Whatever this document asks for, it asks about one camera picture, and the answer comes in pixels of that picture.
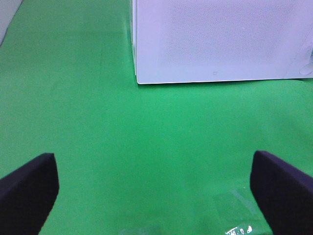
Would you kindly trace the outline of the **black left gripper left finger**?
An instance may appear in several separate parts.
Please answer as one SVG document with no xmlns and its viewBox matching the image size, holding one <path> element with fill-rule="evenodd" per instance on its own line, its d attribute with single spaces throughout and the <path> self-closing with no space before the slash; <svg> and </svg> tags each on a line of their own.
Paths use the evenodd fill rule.
<svg viewBox="0 0 313 235">
<path fill-rule="evenodd" d="M 59 193 L 55 155 L 43 153 L 0 180 L 0 233 L 37 235 Z"/>
</svg>

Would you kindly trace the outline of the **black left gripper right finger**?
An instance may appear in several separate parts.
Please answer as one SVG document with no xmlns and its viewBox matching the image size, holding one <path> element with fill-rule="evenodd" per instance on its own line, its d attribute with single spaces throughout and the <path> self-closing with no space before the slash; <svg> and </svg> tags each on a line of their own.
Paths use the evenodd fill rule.
<svg viewBox="0 0 313 235">
<path fill-rule="evenodd" d="M 253 155 L 250 190 L 275 235 L 313 233 L 313 178 L 263 150 Z"/>
</svg>

